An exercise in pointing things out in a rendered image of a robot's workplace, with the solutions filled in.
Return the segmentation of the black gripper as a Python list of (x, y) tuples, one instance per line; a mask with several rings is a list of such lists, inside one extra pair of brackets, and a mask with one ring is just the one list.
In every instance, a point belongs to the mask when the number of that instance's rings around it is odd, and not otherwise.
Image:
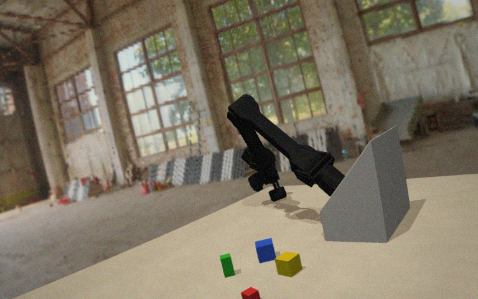
[[(275, 168), (275, 166), (276, 166), (275, 162), (272, 165), (273, 165), (275, 171), (277, 172), (277, 170)], [(273, 202), (277, 201), (277, 200), (280, 200), (280, 199), (287, 196), (284, 187), (279, 186), (278, 180), (280, 180), (280, 178), (279, 178), (278, 172), (271, 179), (264, 179), (264, 178), (262, 178), (262, 179), (263, 179), (263, 182), (267, 181), (269, 184), (273, 184), (274, 190), (269, 191), (271, 200)]]

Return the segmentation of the blue block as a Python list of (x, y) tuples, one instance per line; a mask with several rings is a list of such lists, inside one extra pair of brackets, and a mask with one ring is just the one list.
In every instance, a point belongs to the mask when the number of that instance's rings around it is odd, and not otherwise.
[(260, 263), (276, 259), (272, 238), (255, 241), (255, 248)]

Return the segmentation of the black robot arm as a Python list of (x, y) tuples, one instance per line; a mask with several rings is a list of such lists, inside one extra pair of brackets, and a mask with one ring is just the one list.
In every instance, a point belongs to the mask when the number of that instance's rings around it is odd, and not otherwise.
[(228, 110), (227, 118), (248, 146), (241, 158), (251, 169), (257, 170), (248, 178), (254, 191), (260, 192), (264, 184), (269, 184), (262, 178), (271, 179), (277, 173), (272, 165), (276, 161), (275, 155), (263, 146), (256, 131), (287, 157), (291, 171), (304, 184), (313, 187), (316, 183), (331, 197), (344, 179), (345, 176), (333, 166), (335, 158), (330, 153), (296, 143), (260, 112), (252, 96), (242, 95), (228, 106)]

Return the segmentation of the red block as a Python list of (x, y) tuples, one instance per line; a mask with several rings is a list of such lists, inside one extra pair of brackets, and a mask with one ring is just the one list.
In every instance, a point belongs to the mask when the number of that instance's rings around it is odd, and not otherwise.
[(245, 291), (241, 292), (243, 299), (261, 299), (258, 290), (250, 287)]

